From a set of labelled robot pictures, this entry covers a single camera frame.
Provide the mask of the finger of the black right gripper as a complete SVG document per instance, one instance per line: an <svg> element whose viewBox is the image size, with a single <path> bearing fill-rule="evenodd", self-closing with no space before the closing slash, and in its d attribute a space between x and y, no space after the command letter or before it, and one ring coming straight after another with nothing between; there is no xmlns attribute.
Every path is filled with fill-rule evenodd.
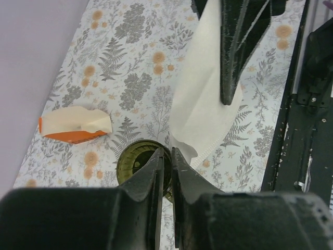
<svg viewBox="0 0 333 250"><path fill-rule="evenodd" d="M271 22L271 1L221 1L220 99L233 101L240 75Z"/></svg>

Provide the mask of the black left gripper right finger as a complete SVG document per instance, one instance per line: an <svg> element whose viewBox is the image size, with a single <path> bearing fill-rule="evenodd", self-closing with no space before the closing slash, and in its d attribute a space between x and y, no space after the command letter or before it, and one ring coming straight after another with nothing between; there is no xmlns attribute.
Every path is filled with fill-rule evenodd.
<svg viewBox="0 0 333 250"><path fill-rule="evenodd" d="M332 217L317 195L225 193L172 149L175 246L179 249L332 249Z"/></svg>

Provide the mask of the white paper coffee filter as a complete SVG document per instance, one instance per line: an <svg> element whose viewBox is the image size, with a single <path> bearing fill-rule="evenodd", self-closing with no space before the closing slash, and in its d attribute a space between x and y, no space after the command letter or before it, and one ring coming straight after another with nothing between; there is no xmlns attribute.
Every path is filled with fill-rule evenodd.
<svg viewBox="0 0 333 250"><path fill-rule="evenodd" d="M197 168L224 140L235 121L242 90L231 105L220 100L221 2L207 1L188 46L170 110L170 146Z"/></svg>

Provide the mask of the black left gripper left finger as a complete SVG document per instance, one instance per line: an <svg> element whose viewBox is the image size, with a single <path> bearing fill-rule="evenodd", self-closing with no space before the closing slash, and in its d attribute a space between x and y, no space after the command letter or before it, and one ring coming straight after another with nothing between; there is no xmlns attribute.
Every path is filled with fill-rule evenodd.
<svg viewBox="0 0 333 250"><path fill-rule="evenodd" d="M20 188L1 199L1 249L158 249L163 149L117 187Z"/></svg>

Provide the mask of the green glass coffee dripper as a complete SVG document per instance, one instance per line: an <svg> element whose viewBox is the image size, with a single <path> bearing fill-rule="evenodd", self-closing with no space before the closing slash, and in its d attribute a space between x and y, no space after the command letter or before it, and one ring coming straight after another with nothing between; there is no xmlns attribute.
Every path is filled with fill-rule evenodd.
<svg viewBox="0 0 333 250"><path fill-rule="evenodd" d="M163 196L170 202L172 198L172 184L171 184L171 152L161 143L153 140L138 140L130 144L120 154L117 162L117 181L122 184L128 180L133 174L138 172L152 157L154 152L162 148L164 150L164 181L163 181Z"/></svg>

